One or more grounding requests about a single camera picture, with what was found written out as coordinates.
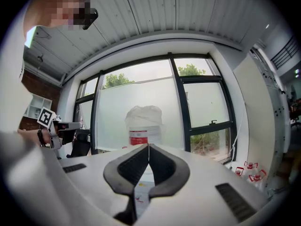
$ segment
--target tree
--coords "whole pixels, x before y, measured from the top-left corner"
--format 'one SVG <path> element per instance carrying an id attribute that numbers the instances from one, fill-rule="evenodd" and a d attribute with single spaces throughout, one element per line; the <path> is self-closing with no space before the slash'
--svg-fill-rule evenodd
<path id="1" fill-rule="evenodd" d="M 125 77 L 123 73 L 120 73 L 119 76 L 115 74 L 110 74 L 106 76 L 106 84 L 103 86 L 103 89 L 108 89 L 118 85 L 125 85 L 134 82 L 135 81 L 129 81 L 128 78 Z"/>
<path id="2" fill-rule="evenodd" d="M 178 70 L 180 72 L 180 76 L 203 75 L 206 73 L 206 70 L 198 70 L 193 64 L 186 64 L 185 68 L 178 67 Z"/>

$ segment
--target black chair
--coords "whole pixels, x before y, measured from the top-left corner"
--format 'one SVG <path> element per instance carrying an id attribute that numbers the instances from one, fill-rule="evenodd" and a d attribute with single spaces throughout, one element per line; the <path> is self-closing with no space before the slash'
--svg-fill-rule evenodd
<path id="1" fill-rule="evenodd" d="M 73 141 L 73 148 L 71 155 L 67 155 L 67 158 L 79 157 L 79 156 L 87 156 L 91 144 L 88 142 L 88 134 L 87 133 L 76 133 L 76 139 Z"/>

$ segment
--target window frame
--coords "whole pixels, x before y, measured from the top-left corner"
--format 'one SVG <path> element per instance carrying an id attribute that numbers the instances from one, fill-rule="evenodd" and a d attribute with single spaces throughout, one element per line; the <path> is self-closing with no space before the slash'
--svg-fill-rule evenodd
<path id="1" fill-rule="evenodd" d="M 177 67 L 176 67 L 176 63 L 174 61 L 174 59 L 176 59 L 176 58 L 202 58 L 202 59 L 205 59 L 208 66 L 214 71 L 215 75 L 180 76 L 178 73 Z M 97 101 L 100 96 L 100 92 L 101 92 L 101 88 L 103 86 L 103 81 L 104 81 L 105 75 L 109 74 L 113 71 L 119 70 L 119 69 L 127 68 L 127 67 L 130 67 L 133 65 L 143 64 L 143 63 L 147 63 L 147 62 L 153 62 L 153 61 L 157 61 L 157 60 L 168 60 L 170 63 L 170 66 L 171 66 L 171 71 L 172 71 L 172 76 L 173 76 L 174 82 L 175 82 L 179 106 L 180 106 L 180 110 L 182 113 L 185 151 L 190 152 L 190 136 L 205 134 L 205 133 L 219 131 L 222 129 L 229 128 L 230 129 L 230 151 L 231 151 L 230 157 L 228 157 L 222 161 L 219 161 L 219 162 L 222 164 L 226 164 L 226 163 L 230 162 L 232 160 L 232 156 L 233 156 L 232 145 L 233 145 L 234 140 L 237 135 L 237 127 L 236 127 L 234 108 L 233 108 L 232 100 L 231 100 L 227 85 L 225 83 L 225 80 L 223 79 L 218 66 L 215 64 L 214 60 L 212 59 L 212 57 L 210 56 L 209 53 L 207 53 L 207 54 L 168 53 L 168 54 L 164 54 L 164 55 L 151 56 L 151 57 L 147 57 L 147 58 L 137 59 L 137 60 L 133 60 L 130 62 L 126 62 L 126 63 L 120 64 L 120 65 L 111 67 L 106 70 L 101 70 L 98 74 L 95 74 L 95 75 L 87 78 L 86 80 L 81 81 L 79 90 L 78 90 L 78 94 L 77 94 L 77 99 L 75 102 L 73 120 L 75 121 L 77 119 L 76 118 L 77 105 L 92 100 L 93 103 L 92 103 L 91 125 L 90 125 L 91 154 L 97 154 L 96 141 L 95 141 L 95 139 L 96 139 L 95 138 L 96 110 L 97 110 Z M 95 78 L 98 78 L 98 80 L 96 83 L 94 93 L 91 95 L 85 96 L 85 97 L 80 97 L 84 84 Z M 211 83 L 214 82 L 214 83 L 220 84 L 223 94 L 224 94 L 225 101 L 226 101 L 229 120 L 226 122 L 217 123 L 214 125 L 207 125 L 207 126 L 192 128 L 191 122 L 190 122 L 190 113 L 189 113 L 188 102 L 187 102 L 187 98 L 186 98 L 186 94 L 185 94 L 184 84 L 186 84 L 186 83 L 209 83 L 209 82 L 211 82 Z M 233 159 L 235 161 L 236 152 L 237 152 L 237 142 L 233 146 L 235 147 L 234 159 Z"/>

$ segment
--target white ceiling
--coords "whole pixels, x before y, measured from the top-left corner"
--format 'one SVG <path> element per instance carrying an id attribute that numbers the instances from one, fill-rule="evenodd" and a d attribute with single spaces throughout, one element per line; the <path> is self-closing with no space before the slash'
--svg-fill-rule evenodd
<path id="1" fill-rule="evenodd" d="M 24 59 L 60 80 L 121 40 L 155 31 L 205 32 L 249 49 L 271 21 L 263 0 L 91 0 L 98 19 L 86 31 L 38 27 Z M 37 56 L 43 55 L 41 63 Z"/>

